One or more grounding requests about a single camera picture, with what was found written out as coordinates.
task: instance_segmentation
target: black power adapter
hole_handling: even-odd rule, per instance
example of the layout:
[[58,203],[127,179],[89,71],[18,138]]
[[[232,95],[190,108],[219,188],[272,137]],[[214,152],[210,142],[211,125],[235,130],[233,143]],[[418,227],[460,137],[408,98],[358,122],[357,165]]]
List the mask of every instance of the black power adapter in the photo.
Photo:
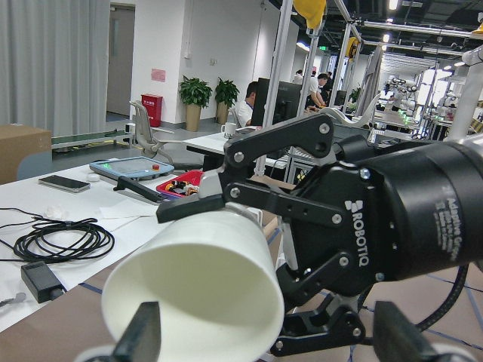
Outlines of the black power adapter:
[[22,280],[38,303],[54,300],[65,288],[45,262],[31,262],[20,268]]

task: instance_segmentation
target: white mug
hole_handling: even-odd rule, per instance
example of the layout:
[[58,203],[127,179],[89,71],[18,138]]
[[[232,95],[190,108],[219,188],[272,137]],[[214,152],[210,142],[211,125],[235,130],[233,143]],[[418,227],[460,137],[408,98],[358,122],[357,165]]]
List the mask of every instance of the white mug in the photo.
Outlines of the white mug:
[[115,268],[102,295],[114,338],[141,302],[155,301],[162,362],[256,360],[276,341],[284,319],[261,227],[228,210],[173,222]]
[[236,132],[236,124],[234,123],[226,123],[223,126],[221,126],[221,132],[225,133],[224,137],[225,138],[232,138],[235,136]]

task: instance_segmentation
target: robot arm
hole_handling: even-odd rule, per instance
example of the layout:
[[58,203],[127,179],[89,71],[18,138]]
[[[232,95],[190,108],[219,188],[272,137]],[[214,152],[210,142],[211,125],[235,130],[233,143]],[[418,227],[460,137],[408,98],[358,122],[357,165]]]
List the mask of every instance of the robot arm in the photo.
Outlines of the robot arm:
[[[237,202],[281,217],[291,250],[277,270],[285,311],[323,289],[332,294],[315,311],[286,315],[277,356],[363,342],[356,299],[375,283],[483,259],[483,136],[376,149],[359,139],[332,147],[333,132],[329,115],[314,115],[235,137],[197,195],[157,212],[167,222]],[[247,179],[255,158],[285,146],[317,164],[293,190]]]

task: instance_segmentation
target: plant pot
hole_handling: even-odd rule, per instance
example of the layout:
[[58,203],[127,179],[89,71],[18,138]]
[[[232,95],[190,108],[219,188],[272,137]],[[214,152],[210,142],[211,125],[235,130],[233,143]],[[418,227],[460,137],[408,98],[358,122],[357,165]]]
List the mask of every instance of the plant pot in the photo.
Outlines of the plant pot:
[[225,102],[218,103],[217,107],[217,122],[225,124],[228,119],[228,105]]
[[199,119],[202,108],[196,104],[186,104],[186,130],[191,132],[198,131]]

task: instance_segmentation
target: robotiq logo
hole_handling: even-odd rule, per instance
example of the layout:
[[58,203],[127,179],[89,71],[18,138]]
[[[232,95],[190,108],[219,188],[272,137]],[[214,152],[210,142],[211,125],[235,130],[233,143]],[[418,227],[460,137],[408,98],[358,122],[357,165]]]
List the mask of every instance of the robotiq logo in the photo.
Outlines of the robotiq logo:
[[359,267],[369,264],[368,241],[365,238],[364,220],[362,220],[362,210],[364,203],[362,200],[356,202],[346,201],[346,209],[352,212],[352,222],[354,225],[355,243],[359,257]]

